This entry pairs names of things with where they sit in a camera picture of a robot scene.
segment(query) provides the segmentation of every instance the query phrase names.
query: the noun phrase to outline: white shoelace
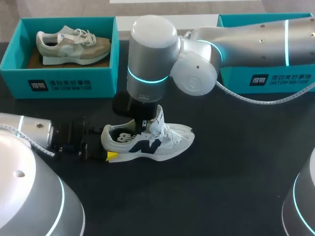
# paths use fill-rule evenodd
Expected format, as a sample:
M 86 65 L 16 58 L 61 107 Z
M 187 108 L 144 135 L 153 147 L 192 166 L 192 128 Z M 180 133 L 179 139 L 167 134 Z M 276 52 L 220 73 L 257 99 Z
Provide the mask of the white shoelace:
M 79 33 L 78 37 L 85 37 L 84 41 L 75 42 L 75 44 L 84 43 L 87 46 L 93 46 L 94 44 L 96 44 L 96 37 L 94 34 L 90 33 L 90 31 L 86 32 L 85 30 L 82 29 L 76 29 L 74 32 Z
M 155 139 L 160 138 L 169 138 L 172 142 L 172 145 L 179 144 L 182 139 L 186 139 L 184 136 L 180 135 L 179 133 L 175 132 L 173 129 L 171 129 L 167 124 L 164 124 L 159 131 L 159 134 L 153 134 L 155 136 Z

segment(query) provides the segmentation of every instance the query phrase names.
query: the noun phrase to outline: black table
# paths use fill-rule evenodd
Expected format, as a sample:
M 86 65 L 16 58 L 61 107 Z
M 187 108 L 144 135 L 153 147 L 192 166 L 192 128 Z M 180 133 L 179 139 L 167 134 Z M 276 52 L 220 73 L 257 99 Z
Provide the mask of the black table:
M 0 55 L 7 47 L 0 44 Z M 118 89 L 126 88 L 128 42 L 121 41 Z M 287 94 L 251 95 L 272 100 Z M 315 96 L 259 106 L 215 88 L 188 96 L 169 81 L 166 122 L 194 129 L 194 144 L 165 162 L 44 158 L 74 190 L 87 236 L 284 236 L 281 209 L 315 147 Z M 48 118 L 86 116 L 95 126 L 127 121 L 111 99 L 15 101 L 0 78 L 0 112 Z

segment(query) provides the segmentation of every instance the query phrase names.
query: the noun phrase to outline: teal shoe box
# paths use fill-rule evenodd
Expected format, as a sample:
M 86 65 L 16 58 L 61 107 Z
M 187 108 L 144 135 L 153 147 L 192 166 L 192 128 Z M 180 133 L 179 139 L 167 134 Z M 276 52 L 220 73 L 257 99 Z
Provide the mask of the teal shoe box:
M 228 14 L 219 16 L 218 27 L 237 27 L 311 16 L 311 13 Z M 238 94 L 298 92 L 315 82 L 315 65 L 225 67 L 221 69 L 221 75 L 224 86 Z M 265 85 L 250 86 L 251 81 L 265 81 Z
M 56 33 L 65 25 L 111 39 L 109 67 L 26 69 L 37 32 Z M 4 54 L 0 72 L 16 99 L 104 98 L 116 93 L 118 64 L 115 17 L 22 18 Z

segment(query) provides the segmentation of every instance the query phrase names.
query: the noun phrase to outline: cable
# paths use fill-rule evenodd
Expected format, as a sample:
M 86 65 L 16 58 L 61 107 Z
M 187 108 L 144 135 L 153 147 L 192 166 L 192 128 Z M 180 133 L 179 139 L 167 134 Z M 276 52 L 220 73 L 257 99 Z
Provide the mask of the cable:
M 293 100 L 303 94 L 305 94 L 306 92 L 308 92 L 309 90 L 311 90 L 312 88 L 315 87 L 315 82 L 308 85 L 307 87 L 305 87 L 304 89 L 302 89 L 301 91 L 298 91 L 297 93 L 289 96 L 289 97 L 286 97 L 286 98 L 283 98 L 283 99 L 279 99 L 279 100 L 275 100 L 275 101 L 258 101 L 258 100 L 253 100 L 253 99 L 249 99 L 249 98 L 246 98 L 246 97 L 243 97 L 243 96 L 240 96 L 234 92 L 232 92 L 231 90 L 229 90 L 228 88 L 224 87 L 222 84 L 220 84 L 218 81 L 216 81 L 216 85 L 222 89 L 224 92 L 227 92 L 228 94 L 238 98 L 238 99 L 241 99 L 245 102 L 249 102 L 249 103 L 253 103 L 253 104 L 258 104 L 258 105 L 276 105 L 276 104 L 281 104 L 281 103 L 285 103 L 285 102 L 288 102 L 290 100 Z
M 35 143 L 32 139 L 30 139 L 28 136 L 26 136 L 25 134 L 23 134 L 21 131 L 17 130 L 16 128 L 14 128 L 11 125 L 7 125 L 7 124 L 0 124 L 0 129 L 5 129 L 8 131 L 13 132 L 16 135 L 20 135 L 20 138 L 27 140 L 34 148 L 42 151 L 43 153 L 47 154 L 48 156 L 54 157 L 55 154 L 51 151 L 46 150 L 45 148 L 41 147 L 40 145 L 38 145 L 37 143 Z

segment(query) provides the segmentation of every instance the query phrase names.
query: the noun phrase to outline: sneaker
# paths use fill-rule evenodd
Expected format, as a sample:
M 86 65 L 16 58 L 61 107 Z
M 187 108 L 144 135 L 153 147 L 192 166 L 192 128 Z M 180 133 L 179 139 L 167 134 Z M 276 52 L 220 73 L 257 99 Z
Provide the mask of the sneaker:
M 106 57 L 111 50 L 110 40 L 95 37 L 89 31 L 64 26 L 54 34 L 38 32 L 36 45 L 44 65 L 68 62 L 87 65 Z
M 148 157 L 155 161 L 165 161 L 178 156 L 192 144 L 195 135 L 192 129 L 181 124 L 165 124 L 163 109 L 157 106 L 157 116 L 147 124 L 147 129 L 136 134 L 135 121 L 122 125 L 107 125 L 101 135 L 103 147 L 117 152 L 109 162 L 130 161 L 138 157 Z

